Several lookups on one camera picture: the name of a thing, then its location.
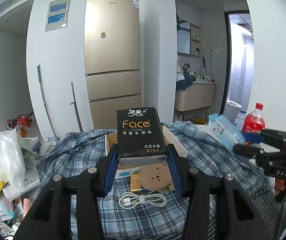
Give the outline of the blue plaid cloth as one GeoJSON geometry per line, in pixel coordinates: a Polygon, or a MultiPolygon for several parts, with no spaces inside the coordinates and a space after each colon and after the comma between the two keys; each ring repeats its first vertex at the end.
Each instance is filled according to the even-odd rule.
{"type": "MultiPolygon", "coordinates": [[[[233,156],[213,136],[191,122],[172,122],[167,129],[187,152],[190,165],[209,176],[232,174],[251,199],[272,237],[286,234],[286,205],[275,201],[274,180],[249,159],[233,156]]],[[[106,154],[105,139],[110,129],[67,133],[55,148],[37,163],[42,191],[54,175],[77,176],[94,166],[106,154]]],[[[138,205],[132,210],[119,206],[121,195],[129,190],[129,179],[116,179],[108,196],[98,199],[104,235],[107,239],[170,239],[178,238],[186,218],[188,199],[169,192],[167,205],[157,208],[138,205]]]]}

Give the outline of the wall mirror cabinet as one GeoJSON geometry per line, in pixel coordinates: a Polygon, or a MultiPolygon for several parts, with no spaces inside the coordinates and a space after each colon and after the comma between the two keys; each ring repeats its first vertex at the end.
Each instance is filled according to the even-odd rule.
{"type": "Polygon", "coordinates": [[[191,24],[186,20],[179,20],[177,27],[178,53],[190,54],[191,50],[191,24]]]}

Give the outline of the beige bathroom vanity cabinet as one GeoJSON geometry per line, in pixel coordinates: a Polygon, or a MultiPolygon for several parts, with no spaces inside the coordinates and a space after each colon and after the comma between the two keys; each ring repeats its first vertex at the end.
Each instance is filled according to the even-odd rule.
{"type": "Polygon", "coordinates": [[[214,98],[215,83],[195,81],[185,90],[176,91],[174,108],[180,112],[210,107],[214,98]]]}

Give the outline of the grey wall electrical panel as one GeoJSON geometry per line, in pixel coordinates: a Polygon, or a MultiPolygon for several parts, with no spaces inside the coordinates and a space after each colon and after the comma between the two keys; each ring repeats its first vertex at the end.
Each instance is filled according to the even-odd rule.
{"type": "Polygon", "coordinates": [[[71,0],[55,0],[49,3],[45,32],[67,27],[71,0]]]}

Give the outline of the white plastic bag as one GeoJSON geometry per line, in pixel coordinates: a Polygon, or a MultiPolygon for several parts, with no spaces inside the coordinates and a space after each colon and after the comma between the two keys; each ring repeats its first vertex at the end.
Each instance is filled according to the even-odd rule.
{"type": "Polygon", "coordinates": [[[23,191],[25,172],[17,132],[14,129],[0,132],[0,181],[9,183],[15,190],[23,191]]]}

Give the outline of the dark blue clothes pile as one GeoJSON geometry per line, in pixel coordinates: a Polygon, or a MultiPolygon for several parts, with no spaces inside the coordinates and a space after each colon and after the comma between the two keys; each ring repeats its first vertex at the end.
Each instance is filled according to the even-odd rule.
{"type": "Polygon", "coordinates": [[[177,73],[176,90],[186,90],[195,80],[195,77],[189,73],[177,73]]]}

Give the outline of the white toilet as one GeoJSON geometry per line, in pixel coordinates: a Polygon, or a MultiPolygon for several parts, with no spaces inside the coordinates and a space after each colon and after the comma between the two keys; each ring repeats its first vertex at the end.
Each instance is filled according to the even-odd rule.
{"type": "Polygon", "coordinates": [[[230,122],[234,122],[234,120],[236,120],[237,116],[239,115],[241,109],[242,106],[240,104],[231,100],[227,100],[223,115],[230,122]]]}

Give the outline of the red cola bottle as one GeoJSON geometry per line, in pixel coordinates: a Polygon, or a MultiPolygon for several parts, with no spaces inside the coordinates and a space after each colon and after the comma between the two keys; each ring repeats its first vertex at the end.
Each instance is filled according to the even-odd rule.
{"type": "Polygon", "coordinates": [[[262,111],[263,104],[257,102],[255,109],[245,117],[241,131],[247,144],[257,143],[260,132],[265,128],[262,111]]]}

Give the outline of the pink-handled broom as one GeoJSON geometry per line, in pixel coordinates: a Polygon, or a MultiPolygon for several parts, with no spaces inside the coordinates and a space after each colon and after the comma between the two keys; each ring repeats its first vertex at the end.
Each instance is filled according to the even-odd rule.
{"type": "Polygon", "coordinates": [[[77,102],[76,102],[74,84],[73,84],[72,81],[71,81],[71,92],[72,92],[73,101],[70,103],[70,105],[73,105],[73,106],[74,106],[76,121],[77,121],[79,130],[80,130],[80,132],[83,132],[82,123],[81,123],[81,120],[80,120],[80,116],[79,116],[79,112],[78,112],[78,107],[77,107],[77,102]]]}

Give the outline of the gold three-door refrigerator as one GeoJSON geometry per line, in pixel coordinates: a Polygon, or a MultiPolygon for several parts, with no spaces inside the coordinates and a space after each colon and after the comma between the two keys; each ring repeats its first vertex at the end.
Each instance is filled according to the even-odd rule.
{"type": "Polygon", "coordinates": [[[86,0],[84,62],[94,128],[115,128],[117,110],[141,105],[138,0],[86,0]]]}

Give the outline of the red floor clutter pile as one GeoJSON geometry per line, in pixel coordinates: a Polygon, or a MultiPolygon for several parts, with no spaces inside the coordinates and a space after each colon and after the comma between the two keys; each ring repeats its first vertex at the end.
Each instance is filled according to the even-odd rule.
{"type": "Polygon", "coordinates": [[[30,116],[19,115],[17,118],[8,119],[5,128],[7,130],[15,129],[21,137],[25,137],[31,130],[31,124],[32,118],[30,116]]]}

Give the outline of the gold cigarette pack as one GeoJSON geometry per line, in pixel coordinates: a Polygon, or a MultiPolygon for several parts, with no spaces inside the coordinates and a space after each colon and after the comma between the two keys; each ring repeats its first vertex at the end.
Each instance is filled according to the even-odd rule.
{"type": "Polygon", "coordinates": [[[142,192],[142,187],[139,181],[139,174],[133,173],[130,177],[130,190],[133,193],[140,194],[142,192]]]}

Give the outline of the light blue tissue pack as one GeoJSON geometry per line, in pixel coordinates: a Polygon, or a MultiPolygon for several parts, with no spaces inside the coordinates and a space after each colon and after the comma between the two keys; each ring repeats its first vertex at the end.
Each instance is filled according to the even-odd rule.
{"type": "Polygon", "coordinates": [[[209,115],[209,129],[224,145],[224,147],[233,154],[235,144],[244,144],[245,138],[224,115],[217,113],[209,115]]]}

